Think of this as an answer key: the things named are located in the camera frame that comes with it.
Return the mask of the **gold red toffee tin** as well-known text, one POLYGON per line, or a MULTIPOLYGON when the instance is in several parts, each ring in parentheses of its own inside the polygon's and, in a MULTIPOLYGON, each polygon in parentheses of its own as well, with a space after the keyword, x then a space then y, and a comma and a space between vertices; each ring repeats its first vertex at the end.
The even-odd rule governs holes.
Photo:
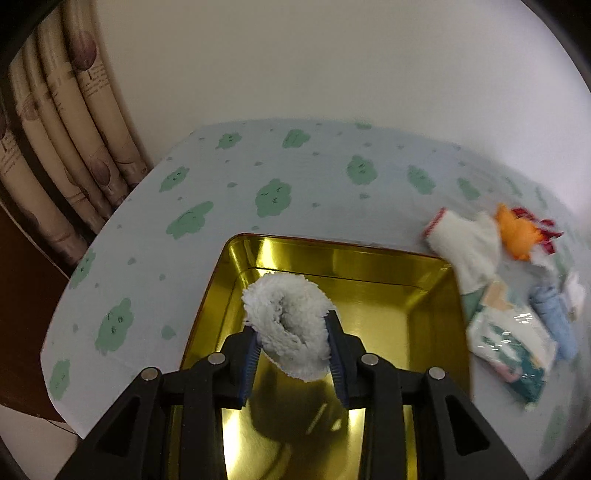
POLYGON ((260 342, 245 406, 222 413, 231 479, 354 479, 363 410, 342 406, 325 314, 394 366, 440 367, 470 386, 462 301, 451 265, 380 247, 238 234, 197 257, 197 316, 183 366, 252 327, 260 342))

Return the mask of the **blue cloth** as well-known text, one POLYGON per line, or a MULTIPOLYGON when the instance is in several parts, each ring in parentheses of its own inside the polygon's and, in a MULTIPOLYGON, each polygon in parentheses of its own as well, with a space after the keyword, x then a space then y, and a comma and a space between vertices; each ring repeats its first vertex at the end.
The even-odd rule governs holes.
POLYGON ((558 357, 567 362, 574 360, 578 345, 558 288, 549 283, 537 284, 530 290, 529 302, 557 342, 558 357))

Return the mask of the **white sock red trim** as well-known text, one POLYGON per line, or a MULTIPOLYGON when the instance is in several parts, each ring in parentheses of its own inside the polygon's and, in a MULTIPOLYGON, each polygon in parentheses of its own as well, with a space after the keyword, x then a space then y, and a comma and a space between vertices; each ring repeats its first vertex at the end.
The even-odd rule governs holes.
POLYGON ((468 219, 442 208, 423 236, 430 249, 453 266, 462 295, 480 290, 496 275, 502 245, 497 223, 487 212, 468 219))

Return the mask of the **beige patterned curtain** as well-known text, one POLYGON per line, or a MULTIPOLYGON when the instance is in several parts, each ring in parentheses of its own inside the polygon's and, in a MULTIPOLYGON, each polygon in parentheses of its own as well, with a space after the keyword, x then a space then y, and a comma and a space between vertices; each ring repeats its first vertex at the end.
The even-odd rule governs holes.
POLYGON ((1 4, 1 210, 65 273, 150 168, 112 88, 89 1, 1 4))

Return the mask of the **fluffy white sock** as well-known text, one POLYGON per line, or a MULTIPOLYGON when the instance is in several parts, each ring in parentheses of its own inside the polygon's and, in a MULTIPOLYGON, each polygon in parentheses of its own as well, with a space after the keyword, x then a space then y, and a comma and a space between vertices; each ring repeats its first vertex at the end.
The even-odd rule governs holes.
POLYGON ((317 284, 301 275, 266 273, 242 291, 242 303, 245 325, 284 374, 304 382, 328 374, 325 315, 335 306, 317 284))

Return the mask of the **small white wrapped packet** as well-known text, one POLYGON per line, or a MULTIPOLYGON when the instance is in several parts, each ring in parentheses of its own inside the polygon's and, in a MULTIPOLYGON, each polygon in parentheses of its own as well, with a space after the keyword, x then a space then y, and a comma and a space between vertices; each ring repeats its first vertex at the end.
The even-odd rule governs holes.
POLYGON ((583 313, 586 300, 586 288, 580 282, 577 271, 570 271, 567 275, 563 284, 563 296, 571 320, 577 321, 583 313))

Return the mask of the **teal white plastic packet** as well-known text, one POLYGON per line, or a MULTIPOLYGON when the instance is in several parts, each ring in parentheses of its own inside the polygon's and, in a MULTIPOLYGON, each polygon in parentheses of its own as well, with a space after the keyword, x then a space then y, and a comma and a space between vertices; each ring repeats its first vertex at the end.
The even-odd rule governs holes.
POLYGON ((538 315, 499 277, 484 290, 468 327, 470 351, 528 406, 536 405, 557 355, 538 315))

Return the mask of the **red white cloth item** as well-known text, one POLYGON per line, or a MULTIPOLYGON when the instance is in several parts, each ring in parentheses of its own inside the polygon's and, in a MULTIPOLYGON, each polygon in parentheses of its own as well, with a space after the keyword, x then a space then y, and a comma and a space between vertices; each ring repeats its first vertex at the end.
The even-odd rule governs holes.
POLYGON ((525 218, 532 222, 536 228, 540 231, 543 240, 540 245, 548 255, 553 255, 556 252, 554 241, 564 235, 564 232, 560 230, 556 222, 552 219, 541 219, 531 213, 529 210, 523 207, 513 208, 512 212, 518 218, 525 218))

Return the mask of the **orange rubber toy animal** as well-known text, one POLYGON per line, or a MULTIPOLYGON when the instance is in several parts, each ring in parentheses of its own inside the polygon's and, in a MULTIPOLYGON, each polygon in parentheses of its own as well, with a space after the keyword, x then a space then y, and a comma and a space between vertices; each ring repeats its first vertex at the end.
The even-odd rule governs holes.
POLYGON ((527 218, 518 217, 505 204, 497 206, 495 220, 507 252, 518 261, 529 261, 535 245, 544 237, 541 230, 527 218))

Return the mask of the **green cloud pattern tablecloth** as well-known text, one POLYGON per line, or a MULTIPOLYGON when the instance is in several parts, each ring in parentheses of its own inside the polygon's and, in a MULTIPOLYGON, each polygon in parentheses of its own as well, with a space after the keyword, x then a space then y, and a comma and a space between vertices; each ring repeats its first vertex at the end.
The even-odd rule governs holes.
POLYGON ((85 436, 143 367, 175 370, 236 234, 424 251, 440 209, 469 218, 501 203, 554 220, 559 269, 589 280, 590 246, 574 215, 531 168, 369 124, 199 128, 133 190, 74 271, 41 353, 50 399, 85 436))

